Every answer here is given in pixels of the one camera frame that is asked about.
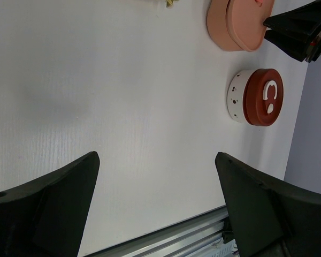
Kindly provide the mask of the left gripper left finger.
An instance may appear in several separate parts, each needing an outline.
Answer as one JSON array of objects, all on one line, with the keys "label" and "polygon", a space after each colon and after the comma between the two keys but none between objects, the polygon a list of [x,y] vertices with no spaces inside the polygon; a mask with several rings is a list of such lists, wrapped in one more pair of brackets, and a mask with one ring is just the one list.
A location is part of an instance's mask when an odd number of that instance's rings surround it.
[{"label": "left gripper left finger", "polygon": [[100,167],[97,152],[0,192],[0,256],[77,256]]}]

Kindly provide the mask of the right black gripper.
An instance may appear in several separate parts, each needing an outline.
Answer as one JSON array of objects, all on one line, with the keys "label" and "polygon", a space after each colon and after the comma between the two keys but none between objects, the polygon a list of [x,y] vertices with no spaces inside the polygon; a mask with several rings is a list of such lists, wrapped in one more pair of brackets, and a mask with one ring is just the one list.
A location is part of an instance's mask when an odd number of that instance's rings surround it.
[{"label": "right black gripper", "polygon": [[[264,38],[289,57],[299,62],[306,59],[306,62],[311,63],[315,62],[321,55],[321,1],[313,1],[291,11],[268,17],[263,25],[271,29],[266,31]],[[308,47],[305,42],[272,29],[314,31]]]}]

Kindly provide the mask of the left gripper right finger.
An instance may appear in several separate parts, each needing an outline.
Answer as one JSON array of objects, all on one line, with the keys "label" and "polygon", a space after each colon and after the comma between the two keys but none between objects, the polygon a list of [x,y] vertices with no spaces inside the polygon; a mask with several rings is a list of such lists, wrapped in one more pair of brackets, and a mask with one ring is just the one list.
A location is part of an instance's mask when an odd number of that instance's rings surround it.
[{"label": "left gripper right finger", "polygon": [[215,165],[240,256],[321,256],[321,194],[227,153]]}]

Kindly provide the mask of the pink lunch box lid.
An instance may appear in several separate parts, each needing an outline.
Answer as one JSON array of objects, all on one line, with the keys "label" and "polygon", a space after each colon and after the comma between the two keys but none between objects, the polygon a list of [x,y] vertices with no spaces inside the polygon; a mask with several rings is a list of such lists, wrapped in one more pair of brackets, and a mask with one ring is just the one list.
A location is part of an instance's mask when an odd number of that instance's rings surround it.
[{"label": "pink lunch box lid", "polygon": [[226,10],[227,30],[242,50],[252,52],[261,46],[266,31],[263,22],[270,17],[273,6],[272,0],[229,1]]}]

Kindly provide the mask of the red round bowl lid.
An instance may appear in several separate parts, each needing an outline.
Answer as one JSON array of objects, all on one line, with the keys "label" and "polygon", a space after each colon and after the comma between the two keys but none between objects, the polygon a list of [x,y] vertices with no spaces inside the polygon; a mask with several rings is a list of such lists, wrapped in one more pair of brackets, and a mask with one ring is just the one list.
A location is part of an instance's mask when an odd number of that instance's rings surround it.
[{"label": "red round bowl lid", "polygon": [[284,86],[275,69],[258,69],[250,76],[243,96],[243,111],[247,122],[255,126],[270,126],[278,118]]}]

